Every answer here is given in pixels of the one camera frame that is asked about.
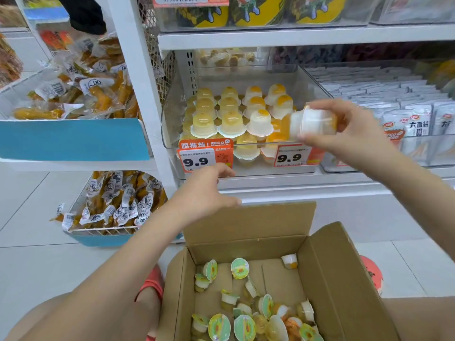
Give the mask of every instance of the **cartoon character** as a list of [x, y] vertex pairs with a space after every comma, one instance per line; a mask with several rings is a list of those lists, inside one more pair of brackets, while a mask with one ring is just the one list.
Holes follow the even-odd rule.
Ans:
[[237, 0], [238, 1], [238, 6], [242, 8], [245, 12], [245, 21], [249, 22], [250, 21], [250, 14], [249, 14], [249, 6], [253, 5], [253, 10], [252, 12], [256, 15], [259, 15], [260, 11], [259, 8], [256, 6], [256, 0]]
[[305, 6], [311, 7], [311, 19], [316, 19], [316, 7], [319, 5], [321, 7], [321, 11], [324, 13], [328, 11], [326, 0], [305, 0]]
[[221, 15], [221, 8], [219, 7], [208, 7], [208, 21], [214, 22], [215, 19], [213, 18], [213, 12], [215, 12], [218, 15]]

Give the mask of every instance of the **cardboard box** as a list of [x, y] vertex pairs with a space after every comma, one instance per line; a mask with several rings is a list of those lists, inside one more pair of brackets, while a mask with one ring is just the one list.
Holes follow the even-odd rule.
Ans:
[[[325, 341], [399, 340], [394, 323], [339, 222], [308, 236], [315, 202], [224, 209], [184, 231], [187, 247], [168, 266], [157, 341], [189, 341], [191, 314], [210, 318], [232, 312], [221, 308], [221, 289], [240, 294], [230, 263], [250, 264], [261, 295], [293, 305], [309, 299]], [[297, 253], [299, 267], [286, 269], [282, 255]], [[203, 293], [194, 291], [194, 274], [209, 260], [218, 275]]]

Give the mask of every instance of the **tiled floor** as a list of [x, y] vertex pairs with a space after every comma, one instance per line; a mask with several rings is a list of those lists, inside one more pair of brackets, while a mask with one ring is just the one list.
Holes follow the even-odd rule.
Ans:
[[[49, 222], [67, 207], [90, 173], [16, 173], [0, 164], [0, 340], [31, 308], [69, 292], [117, 249], [82, 246]], [[384, 276], [383, 297], [455, 295], [455, 264], [430, 239], [358, 243]], [[169, 246], [166, 272], [181, 246]]]

